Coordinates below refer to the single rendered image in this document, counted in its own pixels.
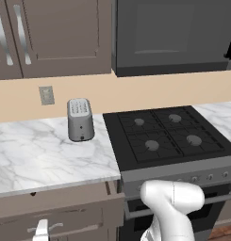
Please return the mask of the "grey wall outlet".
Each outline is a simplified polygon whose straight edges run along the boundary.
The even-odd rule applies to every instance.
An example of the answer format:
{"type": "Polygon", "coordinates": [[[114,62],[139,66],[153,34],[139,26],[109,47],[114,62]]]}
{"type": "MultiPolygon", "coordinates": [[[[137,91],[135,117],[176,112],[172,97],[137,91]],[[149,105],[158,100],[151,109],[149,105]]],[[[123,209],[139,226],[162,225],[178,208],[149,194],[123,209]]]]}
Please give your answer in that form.
{"type": "Polygon", "coordinates": [[[42,105],[49,105],[54,104],[54,93],[53,93],[53,87],[39,87],[40,96],[41,96],[41,104],[42,105]]]}

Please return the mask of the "brown base cupboard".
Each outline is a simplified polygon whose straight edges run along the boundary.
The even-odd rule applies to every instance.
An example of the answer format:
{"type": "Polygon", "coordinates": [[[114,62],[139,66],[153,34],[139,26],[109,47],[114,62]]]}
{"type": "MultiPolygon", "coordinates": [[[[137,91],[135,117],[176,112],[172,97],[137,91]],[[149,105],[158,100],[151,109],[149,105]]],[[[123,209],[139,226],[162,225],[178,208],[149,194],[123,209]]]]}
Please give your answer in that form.
{"type": "Polygon", "coordinates": [[[214,227],[217,228],[228,225],[231,225],[231,200],[224,204],[214,227]]]}

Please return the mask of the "brown drawer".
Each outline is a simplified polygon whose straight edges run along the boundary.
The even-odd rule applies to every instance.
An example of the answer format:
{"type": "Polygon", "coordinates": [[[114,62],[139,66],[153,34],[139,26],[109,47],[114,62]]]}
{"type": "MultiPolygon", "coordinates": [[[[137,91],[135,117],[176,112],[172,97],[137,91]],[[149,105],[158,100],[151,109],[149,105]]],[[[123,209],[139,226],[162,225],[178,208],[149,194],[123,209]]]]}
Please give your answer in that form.
{"type": "Polygon", "coordinates": [[[0,198],[0,241],[32,241],[41,220],[50,241],[117,241],[124,193],[115,181],[0,198]]]}

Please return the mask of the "grey toaster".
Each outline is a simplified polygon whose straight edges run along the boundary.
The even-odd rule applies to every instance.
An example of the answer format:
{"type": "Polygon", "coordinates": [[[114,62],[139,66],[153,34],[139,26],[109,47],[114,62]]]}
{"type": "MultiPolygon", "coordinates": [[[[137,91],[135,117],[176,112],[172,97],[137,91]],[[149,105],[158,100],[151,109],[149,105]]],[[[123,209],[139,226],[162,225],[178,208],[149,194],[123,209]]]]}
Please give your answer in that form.
{"type": "Polygon", "coordinates": [[[88,141],[94,138],[90,102],[86,98],[71,99],[67,103],[68,136],[71,141],[88,141]]]}

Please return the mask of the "dark grey range hood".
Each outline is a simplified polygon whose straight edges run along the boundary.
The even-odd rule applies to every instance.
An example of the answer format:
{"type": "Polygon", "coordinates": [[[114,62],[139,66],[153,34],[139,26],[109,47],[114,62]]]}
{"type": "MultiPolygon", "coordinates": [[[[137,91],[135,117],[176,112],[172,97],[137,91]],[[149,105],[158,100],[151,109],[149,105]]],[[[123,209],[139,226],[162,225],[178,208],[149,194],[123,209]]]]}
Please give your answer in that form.
{"type": "Polygon", "coordinates": [[[231,0],[112,0],[112,69],[231,71],[231,0]]]}

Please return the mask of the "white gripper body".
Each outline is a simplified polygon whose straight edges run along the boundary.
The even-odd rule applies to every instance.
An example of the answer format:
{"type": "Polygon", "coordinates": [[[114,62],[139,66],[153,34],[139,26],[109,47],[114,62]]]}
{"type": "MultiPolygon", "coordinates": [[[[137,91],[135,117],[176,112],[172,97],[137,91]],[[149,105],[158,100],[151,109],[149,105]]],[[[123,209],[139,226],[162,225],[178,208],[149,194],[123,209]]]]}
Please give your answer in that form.
{"type": "Polygon", "coordinates": [[[48,220],[41,219],[35,231],[32,241],[49,241],[48,220]]]}

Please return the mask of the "black and grey stove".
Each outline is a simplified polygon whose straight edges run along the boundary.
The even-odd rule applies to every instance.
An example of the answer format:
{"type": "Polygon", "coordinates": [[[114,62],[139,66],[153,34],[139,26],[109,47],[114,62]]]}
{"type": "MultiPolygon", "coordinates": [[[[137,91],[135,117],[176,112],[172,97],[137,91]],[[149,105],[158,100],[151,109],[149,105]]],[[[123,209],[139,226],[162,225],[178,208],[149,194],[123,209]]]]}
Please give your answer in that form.
{"type": "MultiPolygon", "coordinates": [[[[148,209],[140,199],[140,186],[148,180],[182,178],[202,187],[205,199],[231,193],[231,142],[192,106],[106,113],[104,121],[125,198],[139,197],[128,203],[130,212],[148,209]],[[194,176],[196,183],[191,182],[194,176]]],[[[196,241],[208,239],[225,203],[205,204],[189,214],[196,241]]],[[[131,219],[124,214],[119,241],[128,235],[137,239],[152,220],[152,214],[131,219]]]]}

